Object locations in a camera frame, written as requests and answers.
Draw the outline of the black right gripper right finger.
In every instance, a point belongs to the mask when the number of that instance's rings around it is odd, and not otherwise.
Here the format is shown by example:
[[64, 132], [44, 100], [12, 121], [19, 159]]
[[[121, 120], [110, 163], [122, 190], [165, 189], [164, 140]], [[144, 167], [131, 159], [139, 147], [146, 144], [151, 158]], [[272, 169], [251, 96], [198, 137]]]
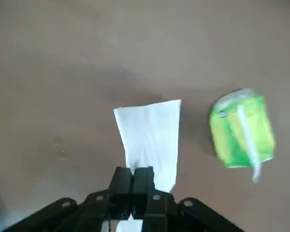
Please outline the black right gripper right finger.
[[132, 217], [143, 232], [241, 232], [231, 221], [201, 201], [188, 197], [176, 203], [171, 193], [157, 190], [153, 167], [137, 168], [132, 185]]

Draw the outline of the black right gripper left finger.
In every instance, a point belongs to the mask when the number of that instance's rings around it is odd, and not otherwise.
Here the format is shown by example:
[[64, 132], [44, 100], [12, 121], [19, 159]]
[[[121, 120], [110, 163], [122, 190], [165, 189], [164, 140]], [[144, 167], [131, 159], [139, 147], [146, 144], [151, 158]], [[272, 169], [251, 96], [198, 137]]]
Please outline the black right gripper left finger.
[[127, 220], [132, 174], [116, 167], [108, 189], [93, 192], [78, 204], [61, 198], [5, 229], [7, 232], [100, 232], [113, 220]]

